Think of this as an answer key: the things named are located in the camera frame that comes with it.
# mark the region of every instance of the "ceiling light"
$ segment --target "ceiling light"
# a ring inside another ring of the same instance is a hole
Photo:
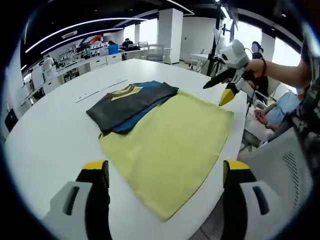
[[[192,15],[195,15],[190,9],[186,8],[185,6],[182,6],[181,4],[179,4],[179,3],[175,2],[175,1],[172,1],[172,0],[166,0],[166,1],[168,1],[168,2],[170,2],[172,4],[174,4],[174,5],[179,6],[180,8],[186,10],[187,12],[191,13]]]
[[[23,69],[25,69],[25,68],[26,68],[26,66],[27,66],[27,65],[24,65],[20,70],[22,71]]]
[[[229,16],[229,14],[228,14],[228,12],[227,12],[227,9],[226,9],[224,6],[222,6],[222,7],[221,7],[221,10],[222,10],[222,12],[224,13],[226,19],[229,20],[229,19],[230,19],[230,16]]]
[[[103,30],[99,30],[99,31],[92,31],[92,32],[88,32],[88,33],[81,34],[81,35],[78,35],[78,36],[74,36],[74,37],[71,37],[71,38],[69,38],[69,39],[67,39],[67,40],[64,40],[64,41],[62,41],[62,42],[59,42],[59,43],[57,43],[56,45],[53,45],[53,46],[49,47],[48,49],[42,51],[41,54],[47,52],[47,51],[50,50],[50,49],[55,48],[56,46],[58,46],[58,45],[60,45],[60,44],[63,44],[63,43],[65,43],[65,42],[67,42],[67,41],[70,41],[70,40],[72,40],[72,39],[76,39],[76,38],[79,38],[79,37],[82,37],[82,36],[85,36],[85,35],[89,35],[89,34],[95,34],[95,33],[98,33],[98,32],[106,32],[106,31],[122,30],[122,29],[123,29],[122,27],[119,27],[119,28],[110,28],[110,29],[103,29]]]
[[[50,35],[42,38],[41,40],[37,41],[35,44],[33,44],[31,47],[29,47],[25,53],[28,53],[31,49],[33,49],[35,46],[37,46],[39,43],[42,43],[44,40],[51,38],[52,36],[61,33],[67,29],[71,29],[80,25],[84,25],[84,24],[91,24],[91,23],[95,23],[95,22],[101,22],[101,21],[111,21],[111,20],[139,20],[139,21],[147,21],[148,19],[143,19],[143,18],[134,18],[134,17],[111,17],[111,18],[101,18],[101,19],[96,19],[96,20],[91,20],[91,21],[84,21],[75,25],[71,25],[71,26],[67,26],[63,29],[60,29],[59,31],[55,31],[54,33],[51,33]]]

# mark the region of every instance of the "window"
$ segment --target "window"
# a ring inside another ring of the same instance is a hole
[[[284,66],[298,66],[300,62],[300,54],[296,52],[291,46],[286,44],[279,38],[275,38],[274,44],[274,54],[272,58],[272,62],[275,64],[280,64]],[[289,85],[285,86],[290,89],[292,92],[297,94],[297,90]]]
[[[230,20],[226,23],[226,28],[228,30],[230,30],[232,22],[233,21]],[[250,25],[242,21],[239,21],[237,26],[238,26],[238,30],[236,26],[234,26],[234,39],[239,40],[244,45],[245,48],[248,48],[251,50],[252,42],[254,41],[261,44],[261,40],[262,40],[261,28]],[[225,45],[229,46],[231,44],[229,43],[230,32],[226,31],[224,37],[225,37]],[[252,59],[252,53],[248,49],[246,49],[245,52],[248,55],[248,57]]]
[[[140,23],[139,42],[148,42],[148,44],[156,44],[158,31],[158,19],[143,21]]]
[[[124,28],[123,31],[123,41],[125,39],[130,39],[133,43],[135,43],[135,30],[136,30],[136,25],[130,25]]]

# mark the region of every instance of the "white cabinet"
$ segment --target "white cabinet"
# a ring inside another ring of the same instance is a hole
[[[44,85],[42,86],[43,91],[45,94],[48,94],[50,92],[52,92],[53,90],[55,90],[57,87],[59,87],[61,85],[59,79],[57,77],[52,78],[49,81],[46,81],[44,83]]]
[[[99,58],[97,60],[90,62],[90,69],[91,71],[104,67],[107,65],[107,59],[105,57]]]
[[[108,65],[116,64],[121,61],[122,61],[122,54],[120,54],[120,53],[106,56],[106,62]]]

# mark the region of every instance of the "wrist bracelet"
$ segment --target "wrist bracelet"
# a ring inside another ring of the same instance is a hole
[[[261,60],[263,61],[263,69],[262,69],[261,77],[263,77],[264,75],[266,75],[267,63],[266,63],[266,60],[264,58],[261,58]]]

